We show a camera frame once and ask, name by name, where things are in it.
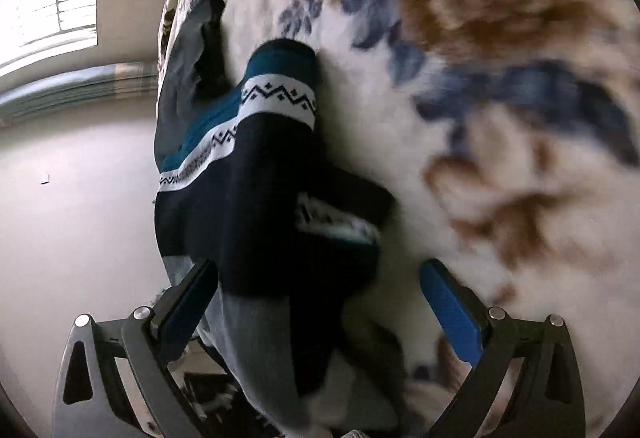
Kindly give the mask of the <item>teal curtain left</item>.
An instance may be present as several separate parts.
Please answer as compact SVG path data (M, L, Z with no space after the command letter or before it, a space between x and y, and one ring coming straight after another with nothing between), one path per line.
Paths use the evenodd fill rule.
M153 62L124 62L49 76L1 94L1 127L102 100L155 96Z

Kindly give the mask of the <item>folded black garment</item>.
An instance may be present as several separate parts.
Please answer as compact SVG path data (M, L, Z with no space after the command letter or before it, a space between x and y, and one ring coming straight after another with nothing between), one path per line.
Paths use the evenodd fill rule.
M197 0L175 38L157 102L157 166L178 151L209 105L230 91L220 26L224 6L224 0Z

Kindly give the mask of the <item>striped knit sweater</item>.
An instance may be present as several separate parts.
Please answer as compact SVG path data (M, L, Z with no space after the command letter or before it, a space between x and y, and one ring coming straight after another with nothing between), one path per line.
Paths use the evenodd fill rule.
M196 333L254 408L292 437L326 437L314 402L346 306L370 288L393 196L334 166L317 131L319 62L276 39L157 166L155 234L169 278L218 287Z

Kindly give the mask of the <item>floral bed blanket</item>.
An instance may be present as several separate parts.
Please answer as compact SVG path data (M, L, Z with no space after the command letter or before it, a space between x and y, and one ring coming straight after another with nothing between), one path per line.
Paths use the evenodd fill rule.
M170 0L169 56L196 0ZM412 282L441 259L485 301L561 315L586 433L639 376L639 12L633 0L224 0L232 74L283 35L319 53L333 159L394 196L360 308L399 340L409 401L433 416L462 382Z

